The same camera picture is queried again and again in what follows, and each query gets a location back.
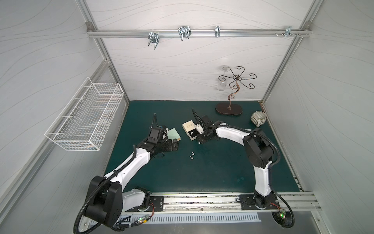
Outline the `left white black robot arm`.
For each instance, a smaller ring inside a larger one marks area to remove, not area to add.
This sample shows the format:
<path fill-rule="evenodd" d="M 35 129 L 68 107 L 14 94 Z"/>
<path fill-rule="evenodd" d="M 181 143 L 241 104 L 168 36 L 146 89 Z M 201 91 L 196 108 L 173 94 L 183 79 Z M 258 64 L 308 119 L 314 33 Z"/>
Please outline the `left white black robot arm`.
<path fill-rule="evenodd" d="M 146 215 L 134 222 L 121 218 L 122 212 L 139 207 L 142 210 L 154 209 L 150 191 L 135 187 L 124 192 L 124 188 L 133 176 L 158 154 L 177 151 L 177 139 L 168 138 L 168 128 L 159 125 L 157 116 L 153 116 L 149 135 L 139 144 L 133 145 L 132 154 L 117 168 L 105 176 L 94 177 L 89 185 L 85 202 L 75 219 L 73 232 L 79 234 L 82 217 L 87 217 L 96 224 L 85 231 L 91 233 L 104 225 L 115 232 L 123 232 L 127 228 L 136 227 L 149 221 L 152 216 Z"/>

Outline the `cream jewelry box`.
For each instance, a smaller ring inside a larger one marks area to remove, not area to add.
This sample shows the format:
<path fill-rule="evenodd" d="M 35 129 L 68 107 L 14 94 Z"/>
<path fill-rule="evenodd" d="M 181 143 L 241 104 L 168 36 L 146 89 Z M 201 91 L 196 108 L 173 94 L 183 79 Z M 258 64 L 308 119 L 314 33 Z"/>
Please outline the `cream jewelry box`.
<path fill-rule="evenodd" d="M 188 121 L 188 122 L 183 123 L 182 127 L 191 141 L 197 138 L 198 131 L 193 121 Z"/>

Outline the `mint green jewelry box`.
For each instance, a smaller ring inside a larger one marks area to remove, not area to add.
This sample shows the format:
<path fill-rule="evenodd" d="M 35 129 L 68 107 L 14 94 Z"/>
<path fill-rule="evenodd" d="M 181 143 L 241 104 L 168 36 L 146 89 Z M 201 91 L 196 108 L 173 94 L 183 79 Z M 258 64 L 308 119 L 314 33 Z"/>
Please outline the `mint green jewelry box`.
<path fill-rule="evenodd" d="M 177 141 L 180 141 L 181 137 L 178 134 L 177 130 L 175 128 L 172 128 L 168 130 L 168 139 L 176 139 Z"/>

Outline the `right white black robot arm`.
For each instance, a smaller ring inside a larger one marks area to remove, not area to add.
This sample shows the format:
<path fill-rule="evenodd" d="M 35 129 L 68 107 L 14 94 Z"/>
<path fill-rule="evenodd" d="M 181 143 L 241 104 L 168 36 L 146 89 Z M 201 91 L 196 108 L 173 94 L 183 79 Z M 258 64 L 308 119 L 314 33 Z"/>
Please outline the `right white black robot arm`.
<path fill-rule="evenodd" d="M 244 147 L 249 162 L 254 167 L 255 191 L 254 206 L 264 210 L 277 199 L 271 185 L 271 167 L 280 161 L 276 145 L 265 135 L 261 128 L 243 129 L 222 121 L 212 122 L 208 116 L 200 117 L 192 109 L 196 121 L 197 139 L 204 144 L 214 138 L 224 138 Z"/>

